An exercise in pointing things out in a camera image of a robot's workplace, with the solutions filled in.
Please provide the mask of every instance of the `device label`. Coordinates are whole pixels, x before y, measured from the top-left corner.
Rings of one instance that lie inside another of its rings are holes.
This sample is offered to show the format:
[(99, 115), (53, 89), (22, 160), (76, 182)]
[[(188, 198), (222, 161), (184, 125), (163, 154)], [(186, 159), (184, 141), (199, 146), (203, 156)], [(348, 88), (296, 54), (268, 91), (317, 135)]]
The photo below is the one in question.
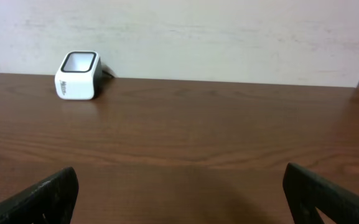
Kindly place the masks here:
[(60, 88), (62, 89), (62, 93), (63, 93), (63, 95), (65, 95), (66, 94), (66, 82), (61, 81), (61, 80), (59, 80), (59, 81), (60, 81)]

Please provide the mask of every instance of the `wooden desk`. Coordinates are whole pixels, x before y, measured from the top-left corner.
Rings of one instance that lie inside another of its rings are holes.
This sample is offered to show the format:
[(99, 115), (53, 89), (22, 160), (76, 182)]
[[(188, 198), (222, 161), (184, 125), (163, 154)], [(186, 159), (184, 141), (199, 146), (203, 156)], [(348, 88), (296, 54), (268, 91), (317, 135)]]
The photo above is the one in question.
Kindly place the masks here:
[(63, 101), (53, 80), (0, 74), (0, 201), (74, 166), (72, 223), (292, 223), (290, 161), (359, 194), (353, 88), (119, 78)]

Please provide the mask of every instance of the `black object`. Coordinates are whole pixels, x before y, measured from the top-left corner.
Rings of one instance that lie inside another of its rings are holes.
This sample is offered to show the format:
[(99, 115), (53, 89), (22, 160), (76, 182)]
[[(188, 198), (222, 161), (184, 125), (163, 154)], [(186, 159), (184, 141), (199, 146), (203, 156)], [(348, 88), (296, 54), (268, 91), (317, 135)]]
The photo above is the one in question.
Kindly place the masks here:
[(72, 167), (0, 203), (0, 224), (69, 224), (78, 194)]
[(359, 196), (293, 163), (283, 189), (295, 224), (323, 223), (316, 208), (336, 223), (359, 223)]
[[(288, 164), (284, 193), (295, 224), (321, 224), (316, 208), (336, 223), (359, 223), (359, 196), (297, 165)], [(0, 224), (69, 224), (78, 194), (72, 167), (0, 203)]]

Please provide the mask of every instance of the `black rim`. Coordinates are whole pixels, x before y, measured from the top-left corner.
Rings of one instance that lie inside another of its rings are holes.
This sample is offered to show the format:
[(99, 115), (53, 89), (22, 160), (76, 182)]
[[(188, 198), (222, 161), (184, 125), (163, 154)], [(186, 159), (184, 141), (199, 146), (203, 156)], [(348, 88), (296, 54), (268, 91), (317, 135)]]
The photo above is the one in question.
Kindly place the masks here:
[[(67, 60), (68, 60), (68, 58), (70, 58), (70, 55), (71, 55), (71, 54), (93, 54), (93, 58), (92, 58), (92, 61), (91, 61), (91, 65), (90, 65), (90, 67), (88, 68), (88, 70), (87, 70), (87, 71), (65, 71), (65, 70), (64, 70), (64, 67), (66, 66)], [(92, 65), (93, 65), (93, 62), (95, 61), (95, 58), (96, 58), (96, 54), (95, 54), (94, 52), (70, 52), (70, 53), (67, 55), (67, 57), (66, 57), (66, 59), (65, 59), (65, 62), (63, 63), (62, 67), (60, 68), (60, 71), (62, 71), (62, 72), (67, 72), (67, 73), (85, 73), (85, 72), (89, 72), (89, 71), (91, 70), (91, 68), (92, 68)]]

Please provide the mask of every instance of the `wood grain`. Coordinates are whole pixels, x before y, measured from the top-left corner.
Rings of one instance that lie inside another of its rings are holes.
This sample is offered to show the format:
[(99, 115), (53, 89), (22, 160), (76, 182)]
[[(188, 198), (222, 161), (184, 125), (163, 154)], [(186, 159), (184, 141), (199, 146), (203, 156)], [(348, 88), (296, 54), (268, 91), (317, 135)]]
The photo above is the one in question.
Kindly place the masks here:
[(0, 74), (0, 201), (74, 166), (73, 223), (290, 223), (290, 161), (359, 194), (358, 90)]

